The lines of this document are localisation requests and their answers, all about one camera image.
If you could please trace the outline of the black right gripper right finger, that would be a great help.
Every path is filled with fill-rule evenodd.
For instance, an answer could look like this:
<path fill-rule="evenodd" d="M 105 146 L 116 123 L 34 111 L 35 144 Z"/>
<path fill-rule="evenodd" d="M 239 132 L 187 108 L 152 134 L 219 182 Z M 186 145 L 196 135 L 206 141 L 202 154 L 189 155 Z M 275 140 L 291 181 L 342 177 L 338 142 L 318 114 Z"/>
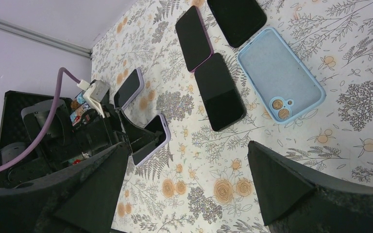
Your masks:
<path fill-rule="evenodd" d="M 251 141 L 248 162 L 273 233 L 373 233 L 373 187 L 344 181 Z"/>

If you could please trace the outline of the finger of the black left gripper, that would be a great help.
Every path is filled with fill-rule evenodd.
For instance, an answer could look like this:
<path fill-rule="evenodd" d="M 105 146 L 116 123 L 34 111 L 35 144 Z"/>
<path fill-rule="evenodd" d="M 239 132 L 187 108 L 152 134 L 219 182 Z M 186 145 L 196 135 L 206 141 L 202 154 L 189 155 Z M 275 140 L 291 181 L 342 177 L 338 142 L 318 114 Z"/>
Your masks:
<path fill-rule="evenodd" d="M 121 108 L 116 108 L 116 130 L 120 141 L 127 144 L 131 154 L 139 151 L 155 139 L 155 133 L 135 125 Z"/>

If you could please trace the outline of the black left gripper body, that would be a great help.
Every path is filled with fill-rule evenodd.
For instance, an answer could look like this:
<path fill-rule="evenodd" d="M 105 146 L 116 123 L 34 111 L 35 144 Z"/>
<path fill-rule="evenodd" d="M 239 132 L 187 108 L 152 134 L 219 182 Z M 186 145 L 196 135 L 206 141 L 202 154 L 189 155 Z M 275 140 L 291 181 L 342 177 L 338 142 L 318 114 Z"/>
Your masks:
<path fill-rule="evenodd" d="M 71 161 L 83 161 L 124 141 L 119 113 L 111 106 L 104 106 L 103 110 L 105 117 L 100 116 L 95 109 L 88 109 L 73 119 Z"/>

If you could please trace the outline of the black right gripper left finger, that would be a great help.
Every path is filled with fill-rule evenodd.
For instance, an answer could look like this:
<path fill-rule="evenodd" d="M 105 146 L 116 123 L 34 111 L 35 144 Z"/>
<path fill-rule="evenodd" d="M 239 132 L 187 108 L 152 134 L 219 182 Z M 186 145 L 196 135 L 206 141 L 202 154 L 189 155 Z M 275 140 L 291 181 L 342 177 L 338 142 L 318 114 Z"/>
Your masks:
<path fill-rule="evenodd" d="M 130 149 L 93 157 L 11 189 L 0 188 L 0 233 L 107 233 Z"/>

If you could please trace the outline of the black phone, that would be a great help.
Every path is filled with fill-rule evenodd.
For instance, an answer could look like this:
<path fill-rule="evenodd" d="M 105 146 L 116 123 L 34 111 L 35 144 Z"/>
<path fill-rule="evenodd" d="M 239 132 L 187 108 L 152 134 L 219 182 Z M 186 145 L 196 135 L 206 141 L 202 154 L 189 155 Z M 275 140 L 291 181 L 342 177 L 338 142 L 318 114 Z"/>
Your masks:
<path fill-rule="evenodd" d="M 191 6 L 176 22 L 175 29 L 186 68 L 192 73 L 213 54 L 199 8 Z"/>

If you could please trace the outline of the light blue phone case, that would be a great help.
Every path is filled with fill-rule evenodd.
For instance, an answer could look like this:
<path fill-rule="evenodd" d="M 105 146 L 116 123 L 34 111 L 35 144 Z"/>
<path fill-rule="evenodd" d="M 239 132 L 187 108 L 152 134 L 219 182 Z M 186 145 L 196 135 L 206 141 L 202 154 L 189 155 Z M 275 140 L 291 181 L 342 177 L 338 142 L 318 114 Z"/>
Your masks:
<path fill-rule="evenodd" d="M 297 119 L 325 100 L 322 86 L 273 27 L 244 46 L 237 63 L 278 124 Z"/>

